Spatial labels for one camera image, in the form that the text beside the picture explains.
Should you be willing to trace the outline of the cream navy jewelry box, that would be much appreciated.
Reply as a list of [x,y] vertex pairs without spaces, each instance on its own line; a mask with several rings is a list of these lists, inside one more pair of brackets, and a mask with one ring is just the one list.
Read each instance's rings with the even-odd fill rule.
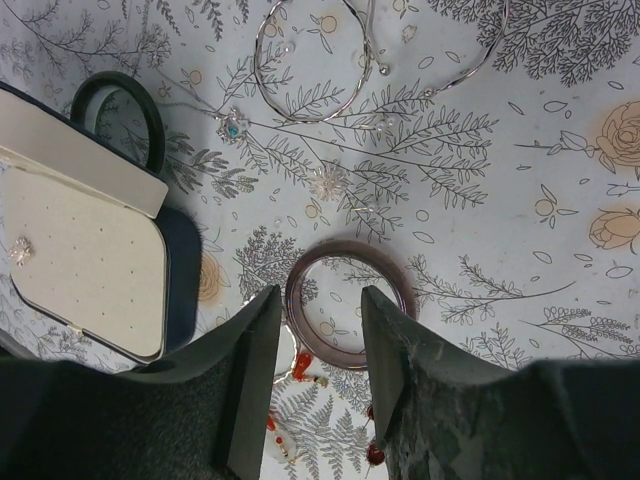
[[[167,185],[31,96],[1,88],[10,278],[34,310],[141,363],[192,339],[201,236]],[[9,257],[26,237],[34,254]]]

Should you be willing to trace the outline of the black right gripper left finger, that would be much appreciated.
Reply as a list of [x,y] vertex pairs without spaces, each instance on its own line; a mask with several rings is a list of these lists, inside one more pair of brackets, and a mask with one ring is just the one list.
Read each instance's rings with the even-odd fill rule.
[[1,361],[5,479],[255,479],[281,322],[269,286],[222,326],[117,374]]

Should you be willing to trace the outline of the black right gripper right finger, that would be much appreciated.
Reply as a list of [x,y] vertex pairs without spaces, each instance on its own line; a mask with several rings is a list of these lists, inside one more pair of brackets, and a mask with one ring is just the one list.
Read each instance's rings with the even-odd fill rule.
[[635,479],[639,364],[491,364],[361,294],[375,442],[393,479]]

